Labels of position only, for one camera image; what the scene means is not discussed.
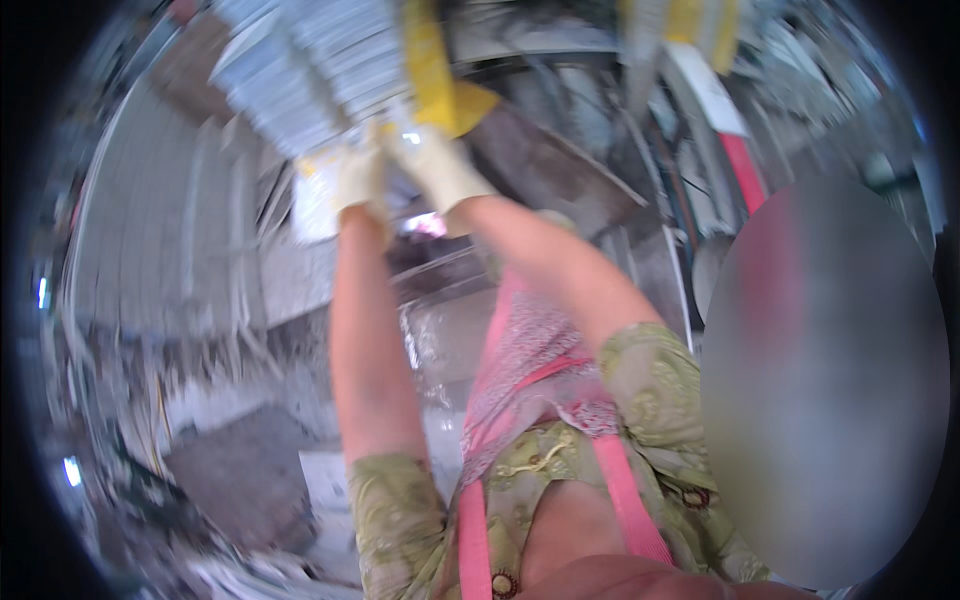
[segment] shirt button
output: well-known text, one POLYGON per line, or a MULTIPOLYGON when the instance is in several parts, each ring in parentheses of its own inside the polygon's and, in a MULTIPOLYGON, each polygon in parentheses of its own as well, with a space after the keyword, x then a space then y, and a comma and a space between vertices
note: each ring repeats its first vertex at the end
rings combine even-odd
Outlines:
POLYGON ((517 584, 513 577, 506 573, 497 573, 493 576, 493 595, 500 600, 513 598, 517 593, 517 584))

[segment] yellow bag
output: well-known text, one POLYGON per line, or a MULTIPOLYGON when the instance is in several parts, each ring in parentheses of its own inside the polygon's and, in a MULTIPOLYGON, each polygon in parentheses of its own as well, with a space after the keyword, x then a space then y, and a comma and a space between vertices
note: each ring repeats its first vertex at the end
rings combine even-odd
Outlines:
POLYGON ((407 0, 403 7, 407 70, 418 123, 431 123, 450 137, 460 137, 500 101, 493 92, 450 73, 440 23, 431 0, 407 0))

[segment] pink strap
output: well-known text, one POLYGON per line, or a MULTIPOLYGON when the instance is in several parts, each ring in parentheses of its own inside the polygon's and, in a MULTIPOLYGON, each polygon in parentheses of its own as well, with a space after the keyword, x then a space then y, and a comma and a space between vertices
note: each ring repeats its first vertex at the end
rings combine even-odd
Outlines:
POLYGON ((623 451, 620 436, 610 434, 593 440, 593 451, 607 482, 616 520, 620 523, 627 548, 634 556, 656 559, 661 563, 673 564, 673 557, 666 547, 657 524, 650 518, 640 494, 636 491, 634 473, 627 463, 627 454, 623 451))
POLYGON ((492 600, 490 547, 487 544, 487 508, 483 482, 474 481, 460 493, 457 516, 457 558, 463 600, 492 600))

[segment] glove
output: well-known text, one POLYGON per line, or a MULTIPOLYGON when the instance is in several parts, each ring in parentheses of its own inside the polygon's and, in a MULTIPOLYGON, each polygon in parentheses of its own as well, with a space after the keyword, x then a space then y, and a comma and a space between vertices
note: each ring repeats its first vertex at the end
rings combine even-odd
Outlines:
POLYGON ((343 211, 348 206, 362 205, 384 231, 384 250, 394 238, 390 225, 390 208, 384 200, 386 191, 385 156, 380 146, 377 131, 379 124, 373 120, 363 132, 363 139, 356 144, 344 143, 335 149, 339 161, 336 185, 331 196, 337 223, 342 225, 343 211))
POLYGON ((470 233, 468 224, 451 213, 453 208, 467 198, 499 192, 476 172, 454 142, 432 125, 420 125, 416 133, 395 133, 388 139, 384 145, 394 160, 444 217, 446 237, 470 233))

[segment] shirt sleeve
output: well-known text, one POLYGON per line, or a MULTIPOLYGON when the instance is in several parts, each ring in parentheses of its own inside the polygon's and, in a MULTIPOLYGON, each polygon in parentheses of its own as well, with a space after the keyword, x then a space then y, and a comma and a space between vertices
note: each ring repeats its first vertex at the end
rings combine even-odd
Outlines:
POLYGON ((446 509, 423 461, 368 456, 350 466, 364 597, 424 598, 445 550, 446 509))
POLYGON ((700 412, 700 368, 661 324, 626 327, 604 344, 599 367, 638 451, 660 474, 716 490, 700 412))

